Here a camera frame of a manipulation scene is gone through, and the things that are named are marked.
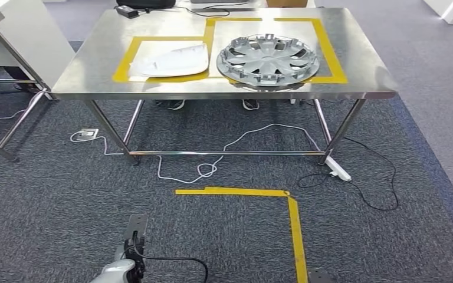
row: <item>cable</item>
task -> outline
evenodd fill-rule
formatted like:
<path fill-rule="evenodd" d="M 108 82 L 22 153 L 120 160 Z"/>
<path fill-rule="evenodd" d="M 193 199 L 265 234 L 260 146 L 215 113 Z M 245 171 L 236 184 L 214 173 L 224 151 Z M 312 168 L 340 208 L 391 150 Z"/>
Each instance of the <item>cable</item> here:
<path fill-rule="evenodd" d="M 49 91 L 42 91 L 42 90 L 39 91 L 39 92 L 37 92 L 37 93 L 30 99 L 27 108 L 30 106 L 30 104 L 32 103 L 32 101 L 34 100 L 34 98 L 35 98 L 37 95 L 39 95 L 39 93 L 50 93 L 50 92 L 49 92 Z M 19 113 L 25 112 L 25 111 L 27 110 L 27 108 L 22 109 L 22 110 L 20 110 L 20 111 L 17 111 L 15 114 L 13 114 L 13 115 L 11 115 L 11 116 L 9 116 L 9 117 L 0 117 L 0 120 L 13 119 L 13 118 L 16 117 Z"/>
<path fill-rule="evenodd" d="M 327 100 L 327 99 L 320 99 L 320 100 L 321 101 L 325 101 L 325 102 L 329 102 L 329 103 L 333 103 L 333 104 L 340 104 L 341 102 L 345 101 L 346 99 L 341 99 L 341 100 L 338 100 L 338 101 L 330 101 L 330 100 Z M 305 101 L 305 102 L 308 105 L 314 106 L 314 104 L 311 104 L 308 101 Z"/>
<path fill-rule="evenodd" d="M 195 12 L 195 11 L 192 11 L 192 10 L 190 10 L 190 9 L 187 8 L 187 7 L 180 7 L 180 6 L 174 6 L 173 8 L 185 9 L 185 10 L 187 10 L 189 13 L 192 13 L 192 14 L 197 15 L 197 16 L 200 16 L 200 17 L 206 17 L 206 18 L 223 18 L 223 17 L 229 16 L 229 15 L 230 15 L 230 11 L 227 10 L 227 9 L 216 8 L 216 7 L 221 7 L 221 6 L 240 6 L 240 5 L 245 5 L 245 4 L 247 4 L 247 3 L 212 5 L 212 6 L 207 6 L 207 7 L 202 8 L 202 9 L 213 9 L 213 10 L 223 11 L 223 12 L 226 13 L 225 15 L 204 15 L 204 14 L 200 14 L 200 13 L 197 13 L 197 12 Z"/>
<path fill-rule="evenodd" d="M 281 127 L 287 127 L 287 128 L 291 128 L 291 129 L 297 129 L 297 130 L 302 130 L 305 135 L 306 135 L 306 138 L 309 140 L 309 142 L 311 144 L 313 144 L 313 146 L 317 149 L 317 150 L 320 150 L 319 149 L 319 146 L 317 145 L 317 143 L 311 138 L 310 134 L 308 134 L 307 130 L 303 129 L 303 128 L 300 128 L 300 127 L 295 127 L 295 126 L 288 126 L 288 125 L 283 125 L 283 124 L 270 124 L 270 125 L 267 125 L 263 128 L 260 128 L 260 129 L 257 129 L 257 130 L 252 130 L 252 131 L 246 131 L 244 134 L 242 134 L 242 136 L 240 136 L 238 139 L 234 140 L 233 142 L 227 144 L 226 146 L 223 147 L 223 151 L 225 152 L 227 150 L 227 147 L 237 143 L 238 141 L 240 141 L 246 134 L 249 134 L 249 133 L 255 133 L 256 131 L 261 131 L 261 130 L 264 130 L 266 128 L 269 128 L 271 126 L 281 126 Z M 159 157 L 159 167 L 157 168 L 157 177 L 159 177 L 160 179 L 165 179 L 165 180 L 173 180 L 173 181 L 177 181 L 177 182 L 181 182 L 181 183 L 184 183 L 184 184 L 193 184 L 195 182 L 197 182 L 198 180 L 202 179 L 202 178 L 206 178 L 206 177 L 211 177 L 217 170 L 218 168 L 216 167 L 216 164 L 218 164 L 218 162 L 220 162 L 224 155 L 220 156 L 216 161 L 214 161 L 212 164 L 211 163 L 202 163 L 202 164 L 199 164 L 197 165 L 197 172 L 199 173 L 199 177 L 197 177 L 195 180 L 193 181 L 184 181 L 184 180 L 180 180 L 180 179 L 175 179 L 175 178 L 171 178 L 171 177 L 162 177 L 160 175 L 160 168 L 162 167 L 162 156 L 158 155 Z M 201 167 L 202 166 L 210 166 L 211 167 L 211 171 L 209 171 L 208 173 L 205 173 L 203 174 L 202 171 L 201 171 Z"/>
<path fill-rule="evenodd" d="M 73 143 L 82 143 L 82 142 L 90 142 L 92 140 L 97 140 L 97 139 L 103 139 L 103 142 L 105 144 L 105 150 L 103 152 L 103 155 L 123 155 L 124 153 L 107 153 L 107 148 L 108 148 L 108 144 L 107 144 L 107 138 L 104 137 L 104 136 L 99 136 L 99 137 L 95 137 L 94 139 L 91 139 L 91 140 L 74 140 L 74 136 L 76 134 L 80 134 L 82 133 L 83 131 L 77 131 L 75 133 L 73 133 L 71 136 L 70 136 L 70 141 L 73 142 Z"/>
<path fill-rule="evenodd" d="M 126 254 L 126 252 L 129 249 L 132 249 L 132 248 L 143 248 L 143 246 L 135 245 L 135 246 L 130 246 L 130 247 L 126 248 L 124 250 L 124 252 L 122 253 L 122 256 L 120 258 L 122 259 L 123 256 Z M 195 262 L 198 262 L 204 267 L 204 281 L 203 281 L 203 283 L 206 283 L 208 281 L 208 276 L 209 276 L 208 265 L 204 261 L 201 261 L 200 259 L 197 259 L 197 258 L 167 258 L 167 257 L 155 258 L 155 257 L 145 256 L 145 255 L 140 254 L 138 249 L 134 249 L 134 251 L 135 251 L 136 254 L 138 254 L 138 256 L 141 256 L 144 259 L 150 259 L 150 260 L 154 260 L 154 261 L 195 261 Z"/>
<path fill-rule="evenodd" d="M 393 167 L 393 174 L 392 174 L 392 178 L 390 180 L 390 185 L 391 185 L 391 188 L 392 188 L 392 193 L 393 193 L 393 197 L 395 198 L 395 204 L 392 208 L 379 208 L 377 206 L 373 206 L 371 205 L 367 200 L 366 198 L 364 197 L 364 193 L 362 192 L 361 188 L 358 187 L 356 184 L 352 183 L 352 182 L 348 182 L 348 181 L 344 181 L 344 180 L 341 180 L 342 182 L 346 183 L 346 184 L 350 184 L 352 185 L 353 187 L 355 187 L 358 191 L 359 191 L 359 196 L 360 198 L 362 198 L 362 201 L 364 201 L 364 203 L 370 207 L 370 208 L 373 208 L 373 209 L 376 209 L 376 210 L 380 210 L 380 211 L 392 211 L 392 210 L 395 210 L 399 207 L 399 199 L 398 199 L 398 196 L 397 196 L 397 193 L 395 191 L 395 176 L 397 174 L 397 168 L 395 167 L 395 164 L 393 164 L 393 162 L 391 160 L 389 160 L 388 158 L 386 158 L 384 155 L 378 153 L 377 151 L 369 148 L 367 145 L 359 142 L 359 141 L 356 141 L 356 140 L 352 140 L 348 137 L 343 137 L 345 140 L 349 140 L 350 142 L 354 142 L 354 143 L 357 143 L 361 146 L 363 146 L 365 149 L 368 149 L 370 150 L 371 152 L 374 152 L 376 153 L 378 156 L 380 156 L 381 158 L 385 159 L 386 161 L 388 161 L 388 163 L 390 163 L 390 165 Z M 327 177 L 325 177 L 320 183 L 316 184 L 316 185 L 311 185 L 311 186 L 303 186 L 301 185 L 301 181 L 308 178 L 308 177 L 312 177 L 312 176 L 318 176 L 318 175 L 328 175 Z M 297 182 L 297 186 L 298 187 L 301 187 L 301 188 L 309 188 L 309 187 L 316 187 L 316 186 L 320 186 L 322 185 L 325 181 L 328 180 L 329 177 L 334 177 L 333 175 L 330 175 L 330 174 L 326 174 L 326 173 L 318 173 L 318 174 L 309 174 L 309 175 L 306 175 L 306 176 L 303 176 L 301 178 L 299 178 L 298 182 Z"/>
<path fill-rule="evenodd" d="M 13 114 L 12 116 L 9 116 L 9 117 L 1 117 L 0 120 L 13 119 L 14 117 L 16 117 L 16 115 L 18 115 L 19 113 L 24 112 L 25 110 L 26 109 L 20 110 L 20 111 L 16 112 L 15 114 Z"/>

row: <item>cardboard box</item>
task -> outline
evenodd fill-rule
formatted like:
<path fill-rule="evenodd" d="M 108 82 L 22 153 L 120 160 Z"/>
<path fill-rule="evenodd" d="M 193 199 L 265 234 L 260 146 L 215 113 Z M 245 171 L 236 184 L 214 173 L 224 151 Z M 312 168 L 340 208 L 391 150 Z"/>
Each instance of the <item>cardboard box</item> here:
<path fill-rule="evenodd" d="M 269 8 L 305 8 L 307 0 L 267 0 Z"/>

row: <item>white cable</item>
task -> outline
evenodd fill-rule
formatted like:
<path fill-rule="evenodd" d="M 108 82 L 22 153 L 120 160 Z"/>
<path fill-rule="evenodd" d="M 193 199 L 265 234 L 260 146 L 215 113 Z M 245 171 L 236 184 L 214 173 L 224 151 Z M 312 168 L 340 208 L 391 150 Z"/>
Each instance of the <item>white cable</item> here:
<path fill-rule="evenodd" d="M 9 116 L 9 117 L 1 117 L 0 120 L 4 120 L 4 119 L 13 119 L 16 115 L 18 115 L 19 113 L 22 113 L 23 111 L 25 111 L 26 109 L 23 109 L 23 110 L 20 110 L 18 112 L 16 112 L 15 114 L 13 114 L 13 116 Z"/>
<path fill-rule="evenodd" d="M 107 153 L 107 148 L 108 148 L 107 138 L 104 136 L 95 137 L 94 139 L 91 139 L 91 140 L 74 140 L 74 136 L 76 134 L 80 134 L 82 132 L 83 131 L 77 131 L 77 132 L 73 133 L 72 136 L 70 136 L 70 141 L 73 143 L 82 143 L 82 142 L 90 142 L 92 140 L 97 140 L 97 139 L 103 139 L 103 142 L 105 144 L 105 151 L 103 152 L 103 155 L 122 155 L 122 154 L 124 154 L 124 153 Z"/>
<path fill-rule="evenodd" d="M 41 90 L 41 91 L 37 92 L 37 93 L 30 99 L 27 108 L 30 106 L 30 104 L 32 103 L 32 101 L 34 100 L 34 98 L 35 98 L 37 95 L 39 95 L 39 93 L 50 93 L 50 92 L 49 92 L 49 91 L 45 91 L 45 90 Z M 9 117 L 1 117 L 0 120 L 13 119 L 13 118 L 16 117 L 19 113 L 22 113 L 22 112 L 26 111 L 27 108 L 25 108 L 25 109 L 23 109 L 23 110 L 20 110 L 20 111 L 16 112 L 16 113 L 13 114 L 12 116 L 9 116 Z"/>
<path fill-rule="evenodd" d="M 240 141 L 246 134 L 250 134 L 250 133 L 254 133 L 256 131 L 262 131 L 266 128 L 269 128 L 271 126 L 281 126 L 281 127 L 287 127 L 287 128 L 292 128 L 292 129 L 297 129 L 297 130 L 302 130 L 306 137 L 308 138 L 309 142 L 313 144 L 313 146 L 315 146 L 315 148 L 317 150 L 320 150 L 319 149 L 319 146 L 317 145 L 317 143 L 311 138 L 310 134 L 308 134 L 307 130 L 303 129 L 303 128 L 300 128 L 300 127 L 296 127 L 296 126 L 288 126 L 288 125 L 283 125 L 283 124 L 270 124 L 270 125 L 267 125 L 263 128 L 260 128 L 260 129 L 257 129 L 257 130 L 252 130 L 252 131 L 246 131 L 244 134 L 242 134 L 242 136 L 240 136 L 238 139 L 234 140 L 233 142 L 227 144 L 226 146 L 223 147 L 223 151 L 225 152 L 227 150 L 227 147 L 235 144 L 236 142 Z M 199 164 L 197 166 L 197 172 L 199 173 L 199 177 L 197 177 L 195 180 L 193 181 L 190 181 L 190 182 L 187 182 L 187 181 L 183 181 L 183 180 L 180 180 L 180 179 L 175 179 L 175 178 L 171 178 L 171 177 L 162 177 L 160 175 L 160 168 L 162 166 L 162 156 L 158 155 L 159 157 L 159 167 L 157 168 L 157 177 L 159 177 L 160 179 L 165 179 L 165 180 L 173 180 L 173 181 L 177 181 L 177 182 L 181 182 L 181 183 L 184 183 L 184 184 L 193 184 L 195 182 L 197 182 L 198 180 L 202 179 L 202 178 L 207 178 L 207 177 L 211 177 L 214 172 L 216 172 L 218 170 L 218 168 L 216 167 L 216 164 L 218 164 L 218 162 L 220 162 L 224 155 L 220 156 L 216 161 L 214 161 L 214 163 L 210 164 L 210 163 L 202 163 L 202 164 Z M 210 166 L 211 167 L 211 171 L 209 171 L 208 173 L 205 173 L 203 174 L 202 171 L 201 171 L 201 167 L 202 166 Z"/>
<path fill-rule="evenodd" d="M 305 133 L 305 136 L 308 139 L 308 141 L 311 144 L 313 144 L 313 146 L 317 150 L 320 150 L 320 148 L 317 145 L 317 143 L 311 138 L 310 134 L 308 134 L 307 130 L 305 130 L 304 128 L 300 128 L 300 127 L 296 127 L 296 126 L 288 126 L 288 125 L 283 125 L 283 124 L 270 124 L 270 125 L 267 125 L 267 126 L 265 126 L 263 128 L 260 128 L 260 129 L 256 129 L 256 130 L 252 130 L 252 131 L 246 131 L 238 139 L 236 139 L 233 142 L 231 142 L 231 143 L 227 144 L 226 146 L 224 146 L 223 147 L 223 151 L 225 152 L 227 150 L 227 147 L 232 146 L 233 144 L 235 144 L 238 141 L 240 141 L 243 137 L 245 137 L 246 134 L 255 133 L 257 131 L 262 131 L 262 130 L 267 129 L 267 128 L 271 127 L 271 126 L 280 126 L 280 127 L 286 127 L 286 128 L 301 130 L 301 131 L 303 131 Z M 74 140 L 73 139 L 76 134 L 80 134 L 82 132 L 83 131 L 77 131 L 77 132 L 73 133 L 70 136 L 70 141 L 73 142 L 73 143 L 81 143 L 81 142 L 89 142 L 89 141 L 96 140 L 96 139 L 103 139 L 104 143 L 105 143 L 104 155 L 122 155 L 123 154 L 123 153 L 107 153 L 107 139 L 105 137 L 103 137 L 103 136 L 99 136 L 99 137 L 96 137 L 96 138 L 91 139 L 91 140 Z M 160 175 L 160 168 L 162 167 L 162 156 L 157 155 L 157 157 L 159 158 L 159 167 L 157 168 L 157 177 L 159 177 L 160 179 L 177 181 L 177 182 L 181 182 L 181 183 L 184 183 L 184 184 L 193 184 L 193 183 L 197 182 L 198 180 L 200 180 L 202 178 L 211 177 L 214 174 L 214 172 L 218 171 L 218 168 L 216 167 L 216 164 L 218 164 L 218 162 L 220 162 L 223 159 L 224 155 L 220 156 L 212 164 L 211 163 L 201 163 L 201 164 L 197 165 L 197 173 L 199 173 L 199 177 L 197 177 L 197 178 L 195 178 L 195 180 L 189 181 L 189 182 L 188 181 L 184 181 L 184 180 L 180 180 L 180 179 L 171 178 L 171 177 L 163 177 L 163 176 L 161 176 Z M 207 173 L 202 173 L 202 171 L 201 171 L 201 167 L 202 166 L 210 166 L 211 167 L 211 171 L 209 171 Z"/>

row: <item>stainless steel table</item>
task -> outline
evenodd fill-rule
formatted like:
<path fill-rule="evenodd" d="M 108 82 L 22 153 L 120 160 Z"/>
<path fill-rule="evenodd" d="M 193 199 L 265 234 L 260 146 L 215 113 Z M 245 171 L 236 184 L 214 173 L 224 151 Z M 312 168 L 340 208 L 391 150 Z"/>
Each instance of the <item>stainless steel table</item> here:
<path fill-rule="evenodd" d="M 0 21 L 4 19 L 3 14 L 0 12 Z M 36 93 L 36 95 L 30 100 L 29 105 L 23 111 L 22 114 L 18 117 L 18 120 L 11 127 L 11 129 L 4 135 L 0 141 L 0 155 L 8 159 L 11 162 L 17 162 L 19 159 L 9 151 L 5 150 L 4 147 L 9 143 L 15 132 L 18 130 L 18 127 L 25 121 L 30 112 L 33 111 L 37 103 L 43 96 L 48 97 L 49 87 L 46 85 L 44 80 L 34 71 L 34 69 L 21 57 L 21 55 L 13 48 L 13 46 L 1 35 L 0 33 L 0 43 L 8 50 L 8 52 L 16 59 L 18 63 L 29 73 L 32 77 L 32 80 L 15 80 L 11 78 L 0 78 L 0 83 L 32 83 L 41 87 L 41 91 Z"/>
<path fill-rule="evenodd" d="M 318 73 L 289 88 L 253 89 L 218 72 L 216 56 L 232 39 L 265 33 L 298 38 L 312 46 L 320 60 Z M 135 57 L 202 42 L 208 45 L 210 54 L 208 71 L 184 77 L 129 81 L 129 64 Z M 152 11 L 135 19 L 106 11 L 52 92 L 59 99 L 84 100 L 131 162 L 138 155 L 252 154 L 318 155 L 320 163 L 324 163 L 367 99 L 386 99 L 397 94 L 396 84 L 385 65 L 351 13 L 343 8 L 237 8 L 225 18 L 199 17 L 178 8 Z M 127 147 L 145 100 L 240 98 L 312 99 L 327 141 L 326 148 L 308 152 L 153 152 Z M 334 136 L 327 128 L 320 98 L 356 100 Z M 124 137 L 116 133 L 98 107 L 95 100 L 99 99 L 139 101 Z"/>

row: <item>yellow tape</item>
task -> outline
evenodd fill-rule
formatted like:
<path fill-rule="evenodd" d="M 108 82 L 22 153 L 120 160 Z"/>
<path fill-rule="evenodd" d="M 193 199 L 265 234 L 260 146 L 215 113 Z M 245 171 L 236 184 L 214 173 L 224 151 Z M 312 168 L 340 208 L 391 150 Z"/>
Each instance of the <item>yellow tape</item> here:
<path fill-rule="evenodd" d="M 175 190 L 177 195 L 242 195 L 242 196 L 285 196 L 285 190 L 237 189 L 233 187 L 206 187 L 203 190 Z"/>
<path fill-rule="evenodd" d="M 242 196 L 283 196 L 287 198 L 291 234 L 293 239 L 294 266 L 298 283 L 308 283 L 308 270 L 304 254 L 303 236 L 301 234 L 298 202 L 286 190 L 238 189 L 234 187 L 206 187 L 204 189 L 178 189 L 177 195 L 242 195 Z"/>
<path fill-rule="evenodd" d="M 315 83 L 315 84 L 347 84 L 348 79 L 346 78 L 346 74 L 344 73 L 341 64 L 339 63 L 339 59 L 334 52 L 334 48 L 327 36 L 326 30 L 324 29 L 324 25 L 322 24 L 320 19 L 317 18 L 276 18 L 274 19 L 278 22 L 311 22 L 313 28 L 315 29 L 315 34 L 319 39 L 320 49 L 324 54 L 324 58 L 326 59 L 327 65 L 329 66 L 329 70 L 331 71 L 330 77 L 312 77 L 304 83 Z"/>
<path fill-rule="evenodd" d="M 289 219 L 291 220 L 291 233 L 293 235 L 294 265 L 296 266 L 297 282 L 308 283 L 308 271 L 306 269 L 298 202 L 289 196 L 287 198 L 287 204 L 289 207 Z"/>
<path fill-rule="evenodd" d="M 314 84 L 346 84 L 348 79 L 344 73 L 341 64 L 334 52 L 334 48 L 326 34 L 326 30 L 320 19 L 317 18 L 275 18 L 275 21 L 280 22 L 311 22 L 315 33 L 319 40 L 320 49 L 324 55 L 324 58 L 329 66 L 331 76 L 315 76 L 308 80 L 303 81 L 304 83 Z M 208 47 L 209 62 L 211 62 L 211 52 L 214 40 L 214 31 L 216 22 L 255 22 L 262 21 L 261 18 L 208 18 L 206 19 L 206 25 L 204 28 L 204 34 L 202 37 L 134 37 L 124 57 L 122 58 L 116 72 L 112 76 L 112 80 L 118 83 L 127 83 L 129 81 L 129 65 L 134 60 L 138 49 L 142 41 L 202 41 Z M 184 83 L 187 81 L 203 80 L 206 78 L 225 78 L 225 77 L 210 77 L 209 70 L 206 70 L 199 74 L 184 75 L 181 77 L 151 77 L 146 80 L 148 83 Z"/>

